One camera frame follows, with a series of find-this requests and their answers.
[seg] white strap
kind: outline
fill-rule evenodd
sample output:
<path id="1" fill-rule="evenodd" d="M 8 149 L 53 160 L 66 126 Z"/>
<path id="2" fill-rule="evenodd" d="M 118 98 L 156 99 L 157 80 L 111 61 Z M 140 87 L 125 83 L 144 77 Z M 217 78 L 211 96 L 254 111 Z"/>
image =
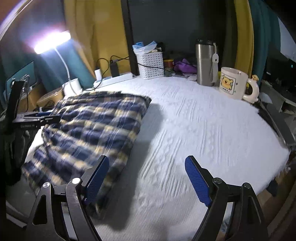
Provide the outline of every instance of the white strap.
<path id="1" fill-rule="evenodd" d="M 219 62 L 216 43 L 214 43 L 214 47 L 215 47 L 215 53 L 212 56 L 212 68 L 210 72 L 210 79 L 212 79 L 212 83 L 216 83 L 218 79 L 218 62 Z"/>

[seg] yellow curtain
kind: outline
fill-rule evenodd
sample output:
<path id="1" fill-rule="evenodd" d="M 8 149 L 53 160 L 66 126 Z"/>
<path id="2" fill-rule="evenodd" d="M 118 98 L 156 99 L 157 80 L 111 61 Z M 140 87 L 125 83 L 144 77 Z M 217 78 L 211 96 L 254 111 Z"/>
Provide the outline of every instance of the yellow curtain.
<path id="1" fill-rule="evenodd" d="M 66 25 L 75 48 L 89 72 L 94 75 L 92 43 L 94 35 L 94 5 L 96 0 L 64 0 Z"/>
<path id="2" fill-rule="evenodd" d="M 237 56 L 235 68 L 248 74 L 252 73 L 254 56 L 254 30 L 248 0 L 234 0 L 237 16 Z"/>
<path id="3" fill-rule="evenodd" d="M 120 0 L 64 0 L 64 7 L 76 49 L 93 75 L 99 58 L 128 56 Z M 102 73 L 108 68 L 104 60 L 100 66 Z M 118 68 L 120 73 L 131 70 L 127 60 L 119 61 Z"/>

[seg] purple cloth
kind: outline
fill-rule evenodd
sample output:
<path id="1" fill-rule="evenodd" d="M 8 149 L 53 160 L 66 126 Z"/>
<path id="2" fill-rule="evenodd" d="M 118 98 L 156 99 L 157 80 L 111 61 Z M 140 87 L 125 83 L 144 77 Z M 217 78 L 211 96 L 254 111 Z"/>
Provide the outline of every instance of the purple cloth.
<path id="1" fill-rule="evenodd" d="M 181 71 L 187 74 L 196 74 L 197 69 L 195 65 L 191 65 L 185 58 L 182 61 L 174 63 L 174 71 Z"/>

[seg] black pole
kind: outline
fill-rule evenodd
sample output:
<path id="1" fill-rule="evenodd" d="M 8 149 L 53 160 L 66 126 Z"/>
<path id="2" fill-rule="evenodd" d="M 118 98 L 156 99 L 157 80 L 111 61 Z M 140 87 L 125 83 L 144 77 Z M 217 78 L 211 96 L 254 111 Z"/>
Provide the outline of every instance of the black pole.
<path id="1" fill-rule="evenodd" d="M 134 45 L 133 28 L 131 25 L 131 15 L 130 15 L 128 0 L 121 0 L 121 9 L 122 9 L 124 29 L 126 33 L 126 42 L 128 45 L 128 55 L 130 60 L 131 72 L 134 75 L 139 75 L 138 62 L 132 47 L 132 45 Z"/>

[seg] black cable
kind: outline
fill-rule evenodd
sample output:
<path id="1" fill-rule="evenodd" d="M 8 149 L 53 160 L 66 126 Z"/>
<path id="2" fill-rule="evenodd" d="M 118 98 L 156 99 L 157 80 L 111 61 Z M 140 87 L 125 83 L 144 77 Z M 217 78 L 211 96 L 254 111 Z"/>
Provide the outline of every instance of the black cable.
<path id="1" fill-rule="evenodd" d="M 125 57 L 125 58 L 121 58 L 121 57 L 118 57 L 118 56 L 116 56 L 116 55 L 112 55 L 112 56 L 110 57 L 110 62 L 112 61 L 112 57 L 119 58 L 118 61 L 120 61 L 120 60 L 123 60 L 123 59 L 127 59 L 129 56 L 127 56 L 127 57 Z"/>
<path id="2" fill-rule="evenodd" d="M 112 58 L 113 56 L 119 58 L 119 60 L 124 60 L 124 59 L 125 59 L 125 60 L 129 60 L 129 59 L 128 59 L 129 56 L 127 56 L 127 57 L 125 57 L 125 58 L 120 58 L 120 57 L 118 57 L 118 56 L 116 56 L 116 55 L 112 55 L 111 58 Z M 138 65 L 141 65 L 141 66 L 143 66 L 143 67 L 147 67 L 147 68 L 163 69 L 163 70 L 169 71 L 169 72 L 171 72 L 171 73 L 175 73 L 175 74 L 177 73 L 177 72 L 175 72 L 175 71 L 171 71 L 171 70 L 168 70 L 168 69 L 165 69 L 165 68 L 161 68 L 161 67 L 147 66 L 147 65 L 143 65 L 143 64 L 139 64 L 139 63 L 138 63 Z"/>
<path id="3" fill-rule="evenodd" d="M 55 102 L 53 100 L 49 100 L 43 108 L 50 108 L 52 106 L 54 106 Z"/>
<path id="4" fill-rule="evenodd" d="M 85 91 L 93 91 L 93 90 L 97 89 L 97 88 L 100 86 L 100 84 L 102 83 L 102 81 L 103 81 L 104 74 L 105 74 L 105 73 L 108 71 L 108 69 L 110 68 L 109 61 L 108 61 L 107 59 L 105 59 L 105 58 L 99 58 L 99 59 L 97 60 L 97 62 L 96 62 L 96 65 L 98 64 L 98 61 L 99 61 L 100 59 L 104 59 L 104 60 L 107 61 L 107 63 L 108 63 L 108 68 L 107 68 L 107 69 L 105 70 L 105 72 L 102 74 L 102 78 L 101 78 L 100 83 L 99 83 L 96 87 L 94 87 L 94 88 L 87 88 L 87 89 L 84 89 Z"/>
<path id="5" fill-rule="evenodd" d="M 29 100 L 28 100 L 28 92 L 27 92 L 27 110 L 25 112 L 27 112 L 29 109 Z"/>

